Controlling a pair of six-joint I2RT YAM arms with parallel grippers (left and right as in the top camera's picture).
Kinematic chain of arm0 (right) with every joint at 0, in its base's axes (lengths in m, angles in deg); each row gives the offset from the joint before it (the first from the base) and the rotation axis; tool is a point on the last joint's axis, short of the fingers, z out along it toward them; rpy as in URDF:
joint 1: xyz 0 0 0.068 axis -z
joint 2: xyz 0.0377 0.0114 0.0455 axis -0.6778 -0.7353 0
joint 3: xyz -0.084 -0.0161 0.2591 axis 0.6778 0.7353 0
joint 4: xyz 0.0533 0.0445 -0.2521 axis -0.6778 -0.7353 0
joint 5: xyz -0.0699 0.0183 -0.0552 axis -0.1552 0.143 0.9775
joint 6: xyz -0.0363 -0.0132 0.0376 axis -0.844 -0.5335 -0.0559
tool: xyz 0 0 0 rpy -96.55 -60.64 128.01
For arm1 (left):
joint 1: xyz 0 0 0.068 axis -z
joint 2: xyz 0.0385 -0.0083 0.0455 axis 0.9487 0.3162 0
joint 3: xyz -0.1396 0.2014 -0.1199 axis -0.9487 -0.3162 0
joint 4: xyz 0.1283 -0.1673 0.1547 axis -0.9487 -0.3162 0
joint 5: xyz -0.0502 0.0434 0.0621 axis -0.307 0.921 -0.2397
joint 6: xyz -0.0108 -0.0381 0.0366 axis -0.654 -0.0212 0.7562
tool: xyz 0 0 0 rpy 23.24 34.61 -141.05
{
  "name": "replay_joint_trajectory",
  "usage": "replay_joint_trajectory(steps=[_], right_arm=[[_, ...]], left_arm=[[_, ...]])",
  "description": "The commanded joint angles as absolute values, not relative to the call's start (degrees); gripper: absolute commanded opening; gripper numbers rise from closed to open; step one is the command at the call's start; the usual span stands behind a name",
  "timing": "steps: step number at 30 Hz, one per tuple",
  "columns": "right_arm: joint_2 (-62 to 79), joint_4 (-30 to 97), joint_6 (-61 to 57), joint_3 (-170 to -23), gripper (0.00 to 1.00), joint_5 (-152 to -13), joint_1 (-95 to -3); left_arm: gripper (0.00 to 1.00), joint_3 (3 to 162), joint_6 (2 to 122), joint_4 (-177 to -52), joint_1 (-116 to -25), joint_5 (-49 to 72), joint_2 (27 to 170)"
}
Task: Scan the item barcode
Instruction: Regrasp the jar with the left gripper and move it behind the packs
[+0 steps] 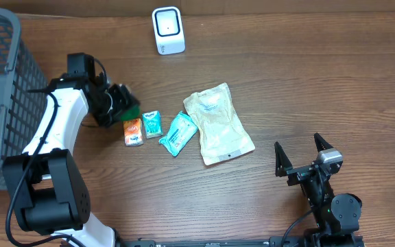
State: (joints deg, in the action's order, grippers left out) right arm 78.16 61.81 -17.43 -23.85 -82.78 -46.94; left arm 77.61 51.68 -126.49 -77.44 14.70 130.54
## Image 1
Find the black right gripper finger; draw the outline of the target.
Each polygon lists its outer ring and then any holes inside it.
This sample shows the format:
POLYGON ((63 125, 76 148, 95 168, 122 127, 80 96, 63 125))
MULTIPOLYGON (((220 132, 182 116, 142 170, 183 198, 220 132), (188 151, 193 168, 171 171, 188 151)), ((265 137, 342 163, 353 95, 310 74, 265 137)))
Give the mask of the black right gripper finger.
POLYGON ((333 148, 318 132, 314 134, 314 141, 318 152, 333 148))
POLYGON ((286 176, 287 172, 293 168, 293 165, 291 164, 291 161, 285 154, 283 147, 279 142, 275 142, 274 149, 276 155, 275 175, 279 177, 286 176))

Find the green cap white bottle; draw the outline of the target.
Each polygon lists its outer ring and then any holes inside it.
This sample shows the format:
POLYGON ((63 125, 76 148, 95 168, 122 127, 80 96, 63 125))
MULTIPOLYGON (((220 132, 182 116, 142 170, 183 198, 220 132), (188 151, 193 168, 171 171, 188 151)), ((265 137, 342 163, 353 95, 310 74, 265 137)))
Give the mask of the green cap white bottle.
POLYGON ((140 107, 133 106, 127 109, 122 116, 120 116, 121 121, 130 121, 136 119, 140 115, 140 107))

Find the orange red tissue pack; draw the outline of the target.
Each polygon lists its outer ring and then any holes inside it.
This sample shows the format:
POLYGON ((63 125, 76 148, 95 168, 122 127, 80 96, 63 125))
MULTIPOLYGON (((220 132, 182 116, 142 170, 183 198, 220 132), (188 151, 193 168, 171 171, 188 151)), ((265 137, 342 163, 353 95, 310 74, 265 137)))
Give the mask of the orange red tissue pack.
POLYGON ((125 121, 123 129, 126 146, 143 145, 142 122, 139 118, 125 121))

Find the teal Kleenex tissue pack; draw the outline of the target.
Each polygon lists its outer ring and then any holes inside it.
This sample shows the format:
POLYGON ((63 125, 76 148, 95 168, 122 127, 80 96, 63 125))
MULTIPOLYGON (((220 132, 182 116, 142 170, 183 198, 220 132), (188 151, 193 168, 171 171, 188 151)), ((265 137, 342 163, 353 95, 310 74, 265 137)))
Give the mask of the teal Kleenex tissue pack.
POLYGON ((163 135, 161 115, 158 110, 142 114, 145 135, 147 139, 163 135))

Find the beige clear plastic pouch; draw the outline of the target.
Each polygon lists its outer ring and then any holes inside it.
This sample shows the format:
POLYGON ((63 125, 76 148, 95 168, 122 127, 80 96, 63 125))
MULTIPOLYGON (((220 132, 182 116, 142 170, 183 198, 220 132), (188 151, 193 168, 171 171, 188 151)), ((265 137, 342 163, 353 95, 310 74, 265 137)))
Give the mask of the beige clear plastic pouch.
POLYGON ((200 150, 205 165, 214 165, 255 150, 225 82, 192 93, 183 104, 200 132, 200 150))

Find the green toilet tissue wipes pack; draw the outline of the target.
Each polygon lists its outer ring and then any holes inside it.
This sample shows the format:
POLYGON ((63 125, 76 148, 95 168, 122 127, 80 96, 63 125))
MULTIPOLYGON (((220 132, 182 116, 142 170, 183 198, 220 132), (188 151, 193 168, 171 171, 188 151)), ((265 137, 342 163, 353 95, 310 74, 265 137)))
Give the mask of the green toilet tissue wipes pack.
POLYGON ((198 127, 193 123, 192 118, 180 111, 171 122, 167 134, 158 142, 172 156, 177 156, 197 131, 198 127))

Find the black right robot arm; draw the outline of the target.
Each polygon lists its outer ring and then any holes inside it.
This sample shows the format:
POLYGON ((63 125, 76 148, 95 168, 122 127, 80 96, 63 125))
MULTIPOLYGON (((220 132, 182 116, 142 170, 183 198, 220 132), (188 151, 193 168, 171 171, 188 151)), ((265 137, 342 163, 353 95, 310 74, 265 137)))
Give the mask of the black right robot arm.
POLYGON ((300 185, 309 203, 309 211, 300 216, 282 237, 271 237, 270 246, 363 246, 357 237, 362 201, 351 193, 334 194, 329 182, 342 167, 343 154, 319 134, 314 134, 318 155, 309 165, 295 168, 280 143, 274 144, 275 174, 287 177, 289 186, 300 185), (307 216, 313 215, 316 228, 308 228, 302 236, 291 237, 292 229, 307 216))

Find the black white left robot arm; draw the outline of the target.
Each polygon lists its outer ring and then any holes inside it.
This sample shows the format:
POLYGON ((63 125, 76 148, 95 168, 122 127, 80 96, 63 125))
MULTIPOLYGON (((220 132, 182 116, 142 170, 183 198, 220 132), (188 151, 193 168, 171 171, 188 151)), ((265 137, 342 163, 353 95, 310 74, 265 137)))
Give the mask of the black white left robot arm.
POLYGON ((38 246, 63 239, 71 246, 124 246, 118 232, 100 222, 91 211, 87 186, 73 158, 82 121, 91 114, 100 128, 136 119, 140 102, 122 84, 110 84, 101 62, 76 53, 67 56, 67 72, 39 93, 47 106, 39 127, 20 155, 4 160, 2 170, 10 205, 5 220, 8 240, 15 246, 11 219, 23 231, 43 236, 38 246))

